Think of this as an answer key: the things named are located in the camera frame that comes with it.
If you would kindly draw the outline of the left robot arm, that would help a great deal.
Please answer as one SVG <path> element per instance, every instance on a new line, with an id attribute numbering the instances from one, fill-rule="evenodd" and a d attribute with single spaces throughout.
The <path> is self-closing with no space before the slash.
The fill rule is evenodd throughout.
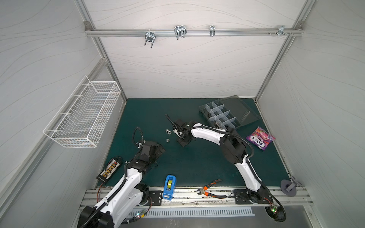
<path id="1" fill-rule="evenodd" d="M 78 220 L 78 228 L 118 228 L 140 203 L 148 202 L 149 188 L 141 181 L 156 160 L 165 152 L 162 145 L 147 141 L 135 157 L 125 165 L 123 177 L 95 206 L 86 206 Z"/>

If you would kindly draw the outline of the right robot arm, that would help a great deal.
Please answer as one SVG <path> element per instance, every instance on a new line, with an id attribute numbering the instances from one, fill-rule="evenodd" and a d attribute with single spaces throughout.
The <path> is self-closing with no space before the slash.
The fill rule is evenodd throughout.
<path id="1" fill-rule="evenodd" d="M 250 158 L 254 155 L 253 147 L 243 139 L 235 129 L 221 130 L 191 121 L 171 121 L 173 132 L 178 136 L 179 144 L 184 147 L 192 139 L 204 139 L 220 146 L 227 161 L 234 164 L 244 179 L 246 192 L 243 197 L 253 204 L 266 202 L 273 204 L 274 197 L 254 170 Z"/>

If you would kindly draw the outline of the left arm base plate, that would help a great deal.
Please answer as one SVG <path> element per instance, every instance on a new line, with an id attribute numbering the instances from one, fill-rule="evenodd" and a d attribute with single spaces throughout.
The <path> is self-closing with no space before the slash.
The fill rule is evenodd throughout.
<path id="1" fill-rule="evenodd" d="M 143 192 L 142 200 L 139 206 L 161 206 L 162 205 L 162 191 L 145 191 Z"/>

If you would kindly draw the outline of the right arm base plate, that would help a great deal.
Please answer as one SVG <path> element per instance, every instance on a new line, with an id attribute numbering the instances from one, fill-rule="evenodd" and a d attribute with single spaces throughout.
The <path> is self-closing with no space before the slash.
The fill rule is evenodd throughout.
<path id="1" fill-rule="evenodd" d="M 257 192 L 249 189 L 235 189 L 231 196 L 238 205 L 273 203 L 270 192 L 262 186 Z"/>

